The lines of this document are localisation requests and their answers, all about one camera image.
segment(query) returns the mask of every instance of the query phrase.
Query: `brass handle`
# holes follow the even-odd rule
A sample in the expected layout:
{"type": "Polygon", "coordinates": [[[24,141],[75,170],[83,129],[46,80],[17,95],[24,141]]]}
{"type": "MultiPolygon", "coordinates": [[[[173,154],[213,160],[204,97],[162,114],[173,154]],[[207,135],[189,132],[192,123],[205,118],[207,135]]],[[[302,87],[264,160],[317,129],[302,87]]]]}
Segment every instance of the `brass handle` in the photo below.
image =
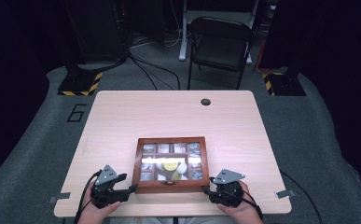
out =
{"type": "Polygon", "coordinates": [[[172,185],[178,185],[179,182],[177,182],[177,181],[165,181],[165,182],[162,182],[162,184],[172,186],[172,185]]]}

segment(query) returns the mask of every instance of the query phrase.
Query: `yellow and black tape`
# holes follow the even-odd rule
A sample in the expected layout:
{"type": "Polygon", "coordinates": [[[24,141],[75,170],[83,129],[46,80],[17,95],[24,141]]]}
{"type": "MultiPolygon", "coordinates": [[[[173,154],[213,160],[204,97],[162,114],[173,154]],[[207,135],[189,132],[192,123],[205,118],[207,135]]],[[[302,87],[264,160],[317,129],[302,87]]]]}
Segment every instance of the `yellow and black tape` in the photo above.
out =
{"type": "Polygon", "coordinates": [[[98,88],[99,81],[101,80],[103,73],[96,75],[92,85],[88,91],[58,91],[58,95],[76,96],[76,95],[93,95],[98,88]]]}
{"type": "MultiPolygon", "coordinates": [[[[267,88],[268,94],[269,95],[275,95],[275,92],[273,92],[273,88],[271,85],[270,80],[268,79],[268,74],[270,73],[263,73],[262,77],[264,78],[264,82],[265,82],[265,87],[267,88]]],[[[273,73],[274,75],[278,75],[281,76],[283,73],[273,73]]]]}

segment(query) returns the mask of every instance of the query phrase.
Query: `printed number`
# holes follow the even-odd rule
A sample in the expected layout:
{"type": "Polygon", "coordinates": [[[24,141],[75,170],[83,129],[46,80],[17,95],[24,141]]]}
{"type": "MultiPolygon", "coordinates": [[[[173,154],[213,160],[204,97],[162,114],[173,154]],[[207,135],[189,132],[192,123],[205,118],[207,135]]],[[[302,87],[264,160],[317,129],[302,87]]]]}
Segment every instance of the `printed number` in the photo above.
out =
{"type": "Polygon", "coordinates": [[[67,122],[80,122],[81,121],[81,119],[84,115],[84,111],[77,110],[77,108],[79,106],[86,106],[86,105],[75,105],[75,107],[73,107],[72,113],[70,113],[70,116],[67,119],[67,122]]]}

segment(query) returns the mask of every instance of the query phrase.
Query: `metal bracket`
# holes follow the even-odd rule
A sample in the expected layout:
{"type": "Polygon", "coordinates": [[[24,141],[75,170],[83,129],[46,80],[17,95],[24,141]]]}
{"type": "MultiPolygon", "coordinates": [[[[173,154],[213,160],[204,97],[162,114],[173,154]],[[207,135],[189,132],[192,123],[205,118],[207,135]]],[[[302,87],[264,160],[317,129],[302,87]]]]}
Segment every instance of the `metal bracket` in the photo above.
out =
{"type": "Polygon", "coordinates": [[[284,198],[284,197],[294,197],[296,196],[296,193],[290,189],[290,190],[282,190],[280,192],[275,192],[275,195],[278,197],[278,199],[284,198]]]}
{"type": "Polygon", "coordinates": [[[117,178],[117,173],[109,165],[106,165],[101,174],[98,176],[95,185],[99,186],[117,178]]]}
{"type": "Polygon", "coordinates": [[[223,169],[218,176],[213,179],[213,183],[215,184],[228,184],[230,182],[234,182],[240,179],[245,178],[244,175],[223,169]]]}
{"type": "Polygon", "coordinates": [[[56,197],[49,197],[47,203],[56,203],[60,199],[69,199],[69,198],[70,198],[70,192],[59,193],[56,197]]]}

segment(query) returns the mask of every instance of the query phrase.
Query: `yellow object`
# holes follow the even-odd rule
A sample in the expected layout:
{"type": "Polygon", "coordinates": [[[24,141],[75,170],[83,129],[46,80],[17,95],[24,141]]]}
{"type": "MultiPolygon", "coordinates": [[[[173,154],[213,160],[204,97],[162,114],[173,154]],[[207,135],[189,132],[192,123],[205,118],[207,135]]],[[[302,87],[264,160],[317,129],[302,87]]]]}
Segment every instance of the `yellow object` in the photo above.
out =
{"type": "Polygon", "coordinates": [[[173,171],[177,168],[177,166],[179,165],[179,163],[176,162],[165,162],[163,163],[163,168],[165,168],[165,170],[167,171],[173,171]]]}

